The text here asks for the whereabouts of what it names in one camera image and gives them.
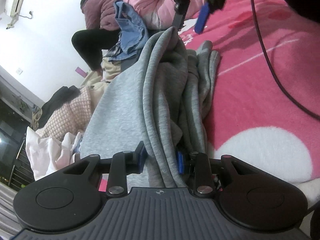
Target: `plaid fabric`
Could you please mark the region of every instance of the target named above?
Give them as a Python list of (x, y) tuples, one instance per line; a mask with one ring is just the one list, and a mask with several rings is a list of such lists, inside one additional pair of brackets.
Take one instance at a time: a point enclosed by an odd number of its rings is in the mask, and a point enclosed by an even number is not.
[(80, 92), (78, 97), (55, 110), (36, 133), (42, 138), (55, 137), (61, 141), (67, 132), (76, 135), (78, 131), (84, 131), (92, 116), (91, 98), (87, 87), (81, 88)]

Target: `pink blanket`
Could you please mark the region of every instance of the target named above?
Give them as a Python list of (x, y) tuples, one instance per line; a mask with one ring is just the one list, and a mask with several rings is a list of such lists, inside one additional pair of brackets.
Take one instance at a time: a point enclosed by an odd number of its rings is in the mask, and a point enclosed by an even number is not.
[[(300, 103), (320, 114), (320, 25), (283, 0), (255, 0), (271, 63)], [(222, 55), (213, 105), (204, 125), (211, 157), (234, 155), (288, 182), (320, 177), (320, 122), (297, 108), (278, 88), (252, 20), (250, 0), (228, 0), (204, 33), (186, 22), (181, 38), (196, 49), (204, 40)]]

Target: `crosshair logo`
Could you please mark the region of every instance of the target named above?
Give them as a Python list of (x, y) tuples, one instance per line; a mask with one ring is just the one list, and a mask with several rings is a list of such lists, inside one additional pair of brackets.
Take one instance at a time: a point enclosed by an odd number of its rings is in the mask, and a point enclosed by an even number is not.
[(165, 192), (164, 192), (163, 190), (159, 189), (159, 190), (156, 191), (156, 193), (157, 193), (158, 195), (161, 195), (161, 194), (163, 194), (163, 193), (165, 193)]

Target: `gray ribbed panel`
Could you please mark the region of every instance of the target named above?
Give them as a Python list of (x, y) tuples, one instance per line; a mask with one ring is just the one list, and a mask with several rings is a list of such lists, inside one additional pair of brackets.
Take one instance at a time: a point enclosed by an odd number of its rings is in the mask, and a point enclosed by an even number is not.
[(133, 188), (107, 201), (90, 223), (72, 232), (40, 235), (22, 231), (16, 240), (307, 240), (298, 229), (278, 234), (244, 230), (226, 220), (212, 200), (193, 197), (188, 189)]

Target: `silver screw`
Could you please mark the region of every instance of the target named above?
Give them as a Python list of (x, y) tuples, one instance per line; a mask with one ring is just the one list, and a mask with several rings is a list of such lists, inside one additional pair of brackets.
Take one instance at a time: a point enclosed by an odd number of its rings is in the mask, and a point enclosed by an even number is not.
[(113, 186), (113, 187), (109, 188), (109, 192), (111, 194), (115, 194), (115, 195), (120, 194), (120, 193), (124, 192), (124, 188), (121, 186)]
[(197, 188), (197, 191), (200, 194), (209, 194), (213, 191), (213, 189), (212, 189), (212, 187), (209, 187), (209, 186), (200, 186)]

